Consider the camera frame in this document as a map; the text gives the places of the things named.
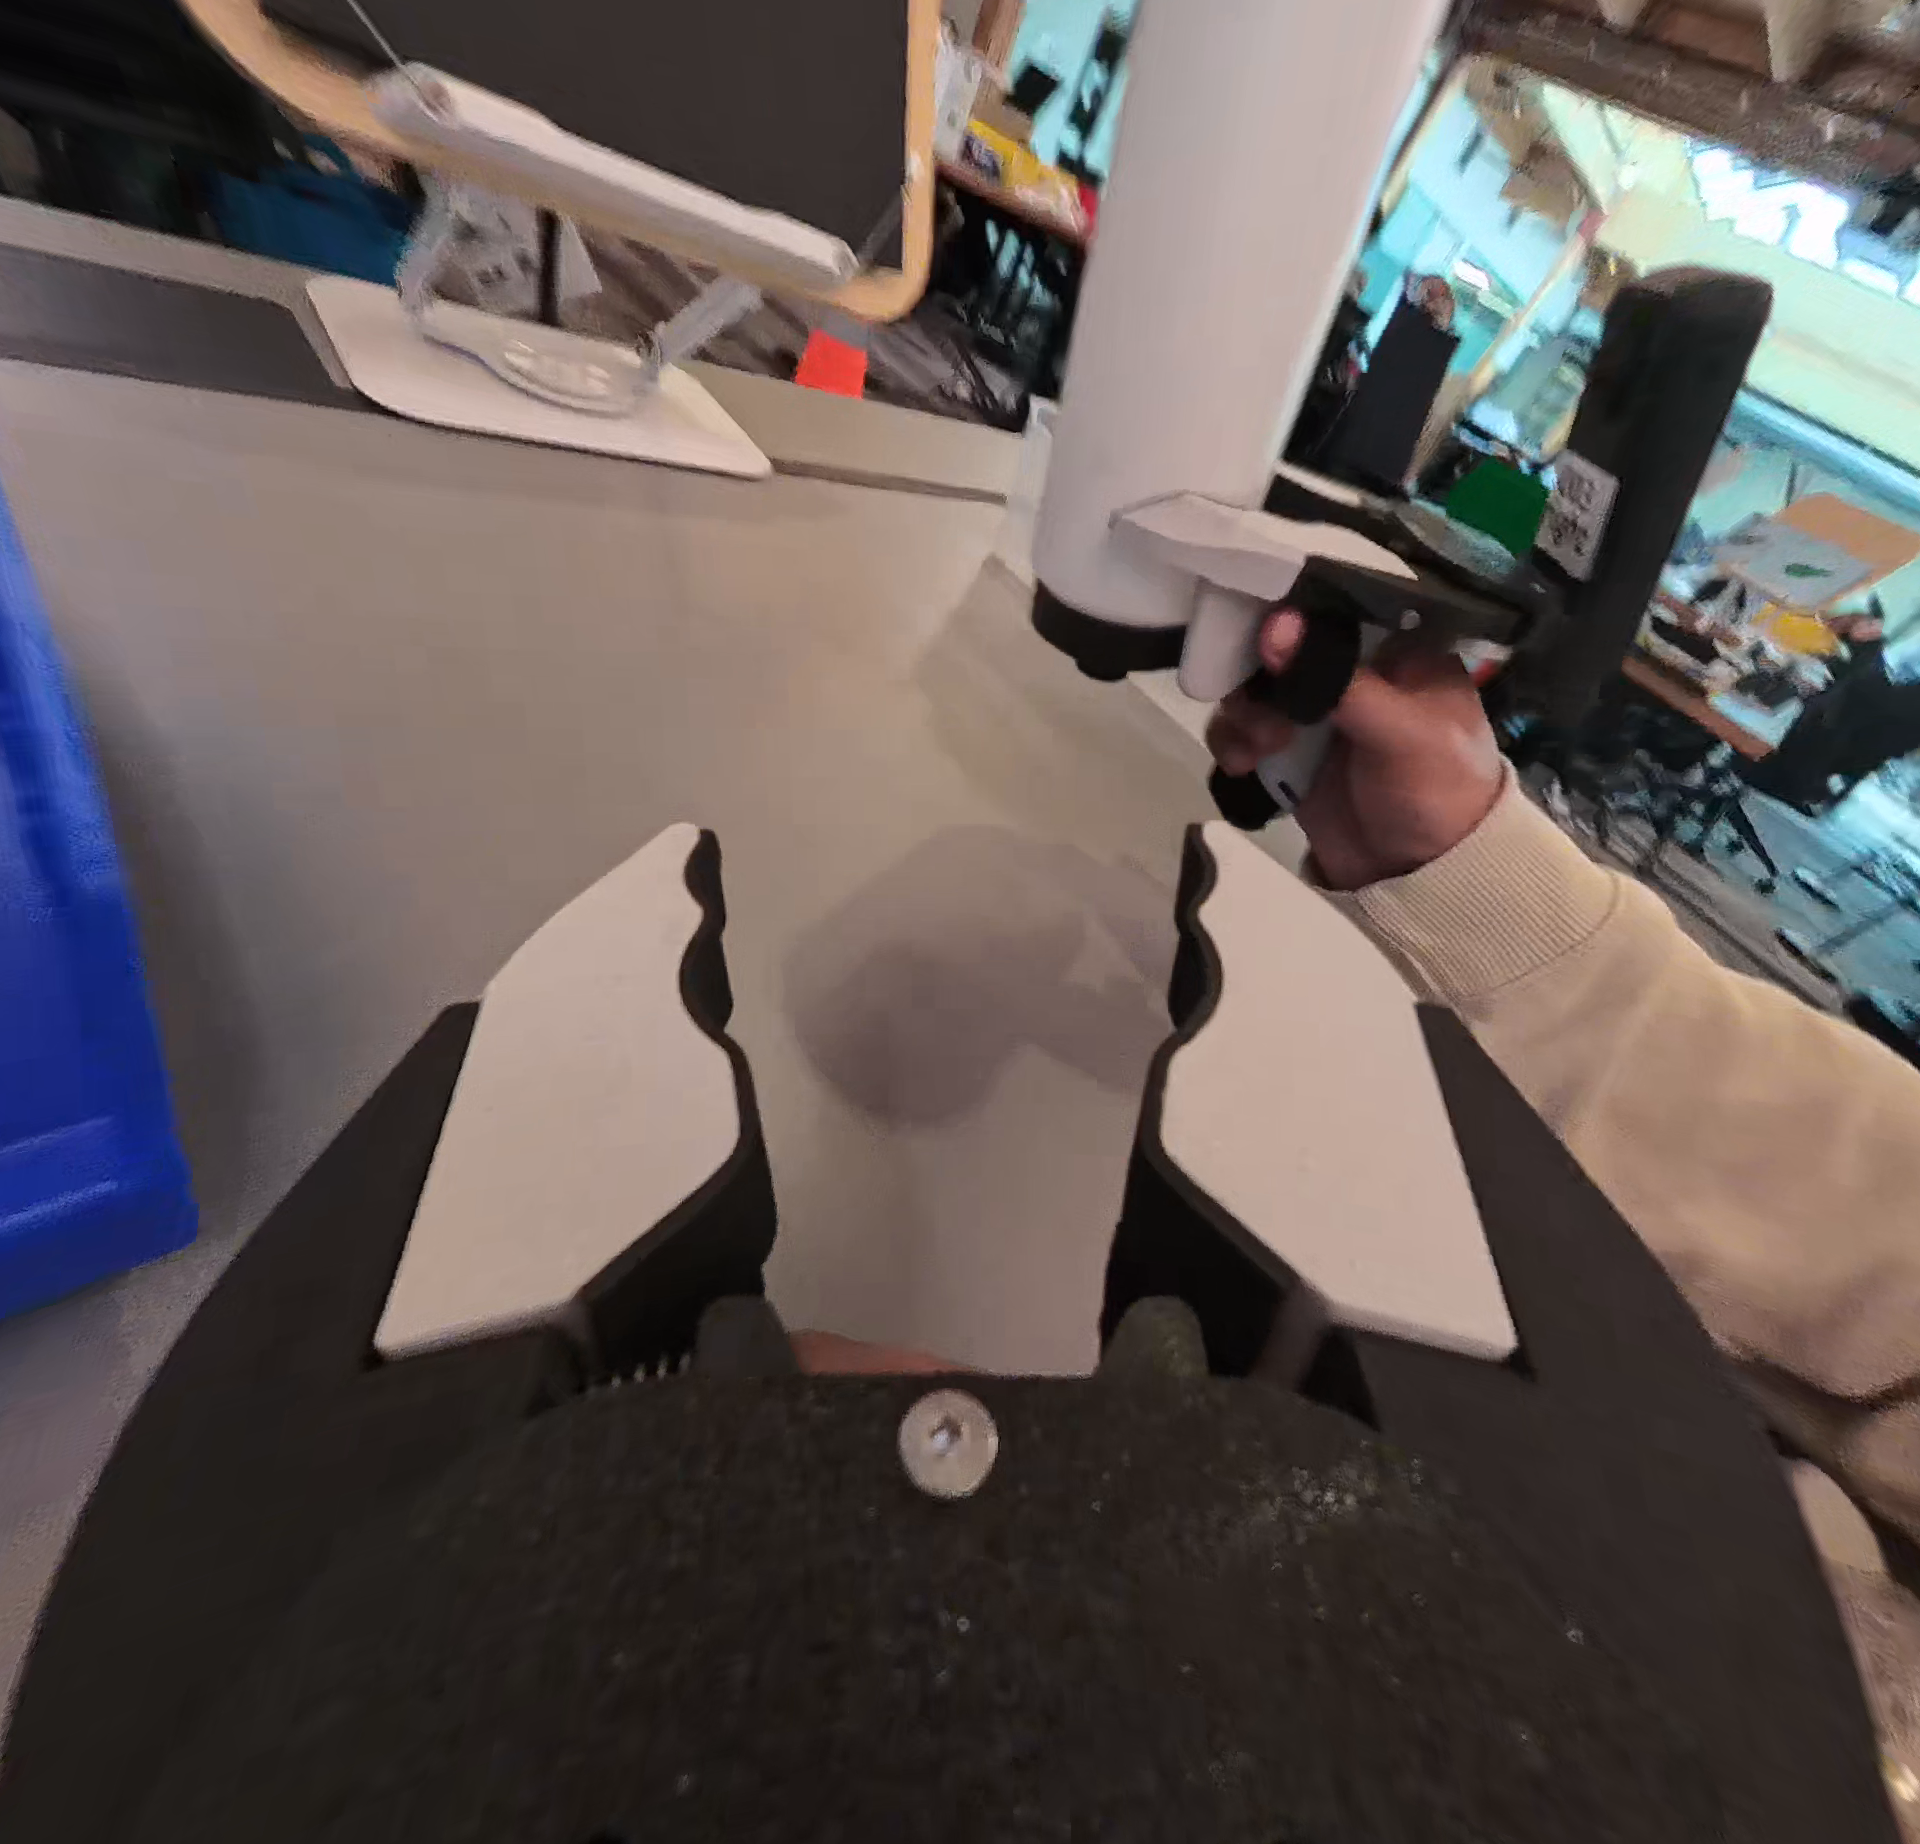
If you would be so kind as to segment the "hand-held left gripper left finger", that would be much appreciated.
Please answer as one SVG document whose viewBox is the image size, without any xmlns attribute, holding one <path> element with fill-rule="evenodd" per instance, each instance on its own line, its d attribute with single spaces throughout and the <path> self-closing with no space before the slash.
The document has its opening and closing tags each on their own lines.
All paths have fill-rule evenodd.
<svg viewBox="0 0 1920 1844">
<path fill-rule="evenodd" d="M 372 1335 L 381 1362 L 529 1332 L 686 1353 L 756 1296 L 775 1204 L 729 1038 L 718 840 L 676 823 L 491 974 Z"/>
</svg>

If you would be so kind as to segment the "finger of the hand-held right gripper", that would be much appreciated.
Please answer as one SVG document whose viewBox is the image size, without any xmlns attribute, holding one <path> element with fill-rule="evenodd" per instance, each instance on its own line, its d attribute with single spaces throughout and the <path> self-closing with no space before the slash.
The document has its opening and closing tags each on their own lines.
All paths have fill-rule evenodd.
<svg viewBox="0 0 1920 1844">
<path fill-rule="evenodd" d="M 1258 669 L 1267 612 L 1283 604 L 1313 565 L 1357 572 L 1394 594 L 1418 589 L 1411 567 L 1347 526 L 1317 515 L 1290 518 L 1174 493 L 1109 517 L 1118 553 L 1195 584 L 1175 669 L 1180 693 L 1217 705 Z"/>
</svg>

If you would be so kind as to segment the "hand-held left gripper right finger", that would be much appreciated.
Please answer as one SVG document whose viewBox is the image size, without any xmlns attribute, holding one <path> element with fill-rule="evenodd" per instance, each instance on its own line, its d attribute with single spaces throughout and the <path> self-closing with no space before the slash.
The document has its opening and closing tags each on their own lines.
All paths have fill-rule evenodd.
<svg viewBox="0 0 1920 1844">
<path fill-rule="evenodd" d="M 1109 1245 L 1109 1331 L 1184 1304 L 1222 1379 L 1303 1387 L 1337 1339 L 1508 1366 L 1519 1332 L 1418 998 L 1219 821 L 1181 838 L 1170 1032 Z"/>
</svg>

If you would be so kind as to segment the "white bottle black cap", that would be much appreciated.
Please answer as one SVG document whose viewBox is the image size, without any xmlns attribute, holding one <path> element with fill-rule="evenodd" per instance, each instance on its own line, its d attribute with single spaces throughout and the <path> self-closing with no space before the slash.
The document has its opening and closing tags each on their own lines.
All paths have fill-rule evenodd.
<svg viewBox="0 0 1920 1844">
<path fill-rule="evenodd" d="M 1140 0 L 1030 534 L 1032 627 L 1091 680 L 1252 670 L 1258 518 L 1454 0 Z"/>
</svg>

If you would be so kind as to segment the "blue storage bin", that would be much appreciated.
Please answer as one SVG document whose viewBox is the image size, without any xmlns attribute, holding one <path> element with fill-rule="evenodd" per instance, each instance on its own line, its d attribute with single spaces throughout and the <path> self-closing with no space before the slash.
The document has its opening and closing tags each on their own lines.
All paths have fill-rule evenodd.
<svg viewBox="0 0 1920 1844">
<path fill-rule="evenodd" d="M 199 1229 L 102 772 L 2 509 L 2 1317 Z"/>
</svg>

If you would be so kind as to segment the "person's right forearm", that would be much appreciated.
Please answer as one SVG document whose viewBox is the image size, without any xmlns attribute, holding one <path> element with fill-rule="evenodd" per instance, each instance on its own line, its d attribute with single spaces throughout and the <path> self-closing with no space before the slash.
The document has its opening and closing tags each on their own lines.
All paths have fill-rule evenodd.
<svg viewBox="0 0 1920 1844">
<path fill-rule="evenodd" d="M 1765 1423 L 1910 1545 L 1918 1083 L 1857 1026 L 1703 950 L 1506 768 L 1401 876 L 1307 878 L 1456 1016 L 1692 1304 Z"/>
</svg>

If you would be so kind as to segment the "grey desk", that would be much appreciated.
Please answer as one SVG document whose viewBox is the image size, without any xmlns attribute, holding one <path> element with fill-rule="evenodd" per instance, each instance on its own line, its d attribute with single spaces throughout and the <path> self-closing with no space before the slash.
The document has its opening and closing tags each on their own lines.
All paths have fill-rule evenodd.
<svg viewBox="0 0 1920 1844">
<path fill-rule="evenodd" d="M 1082 679 L 997 549 L 1017 445 L 720 374 L 738 483 L 3 367 L 199 1235 L 3 1322 L 3 1710 L 190 1313 L 445 1006 L 668 824 L 718 834 L 789 1326 L 1091 1364 L 1206 713 Z"/>
</svg>

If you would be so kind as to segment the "person's right hand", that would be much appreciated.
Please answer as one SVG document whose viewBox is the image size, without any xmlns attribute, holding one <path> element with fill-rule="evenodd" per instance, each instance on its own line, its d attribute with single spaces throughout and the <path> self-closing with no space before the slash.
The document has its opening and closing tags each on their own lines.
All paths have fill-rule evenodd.
<svg viewBox="0 0 1920 1844">
<path fill-rule="evenodd" d="M 1467 670 L 1418 636 L 1385 640 L 1325 725 L 1293 810 L 1309 881 L 1356 894 L 1439 862 L 1496 810 L 1508 767 Z"/>
</svg>

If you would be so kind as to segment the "wood-framed black panel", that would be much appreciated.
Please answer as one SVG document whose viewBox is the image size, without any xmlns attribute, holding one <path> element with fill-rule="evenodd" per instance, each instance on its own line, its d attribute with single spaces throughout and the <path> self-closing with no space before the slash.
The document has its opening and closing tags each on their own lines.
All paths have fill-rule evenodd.
<svg viewBox="0 0 1920 1844">
<path fill-rule="evenodd" d="M 934 239 L 941 0 L 175 0 L 357 152 L 889 324 Z"/>
</svg>

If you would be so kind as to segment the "blue bag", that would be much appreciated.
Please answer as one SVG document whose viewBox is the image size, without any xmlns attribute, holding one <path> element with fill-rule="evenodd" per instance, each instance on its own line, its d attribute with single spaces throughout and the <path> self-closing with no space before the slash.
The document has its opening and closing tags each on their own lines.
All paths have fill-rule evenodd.
<svg viewBox="0 0 1920 1844">
<path fill-rule="evenodd" d="M 204 204 L 228 248 L 383 288 L 415 227 L 409 200 L 317 135 L 251 177 L 204 174 Z"/>
</svg>

